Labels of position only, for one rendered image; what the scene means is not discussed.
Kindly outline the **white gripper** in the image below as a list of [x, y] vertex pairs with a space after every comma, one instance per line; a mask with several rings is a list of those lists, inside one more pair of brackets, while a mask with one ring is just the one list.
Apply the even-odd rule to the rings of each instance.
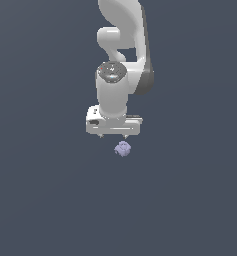
[[90, 106], [86, 115], [86, 132], [97, 134], [104, 138], [106, 134], [121, 134], [123, 139], [128, 135], [138, 135], [143, 119], [139, 115], [123, 115], [120, 118], [111, 119], [103, 117], [99, 112], [99, 106]]

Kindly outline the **small lavender block object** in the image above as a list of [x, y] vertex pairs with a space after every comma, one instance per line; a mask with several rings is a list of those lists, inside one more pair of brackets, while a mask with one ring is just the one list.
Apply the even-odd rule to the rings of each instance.
[[128, 156], [130, 154], [131, 146], [126, 141], [120, 141], [114, 148], [114, 152], [121, 157]]

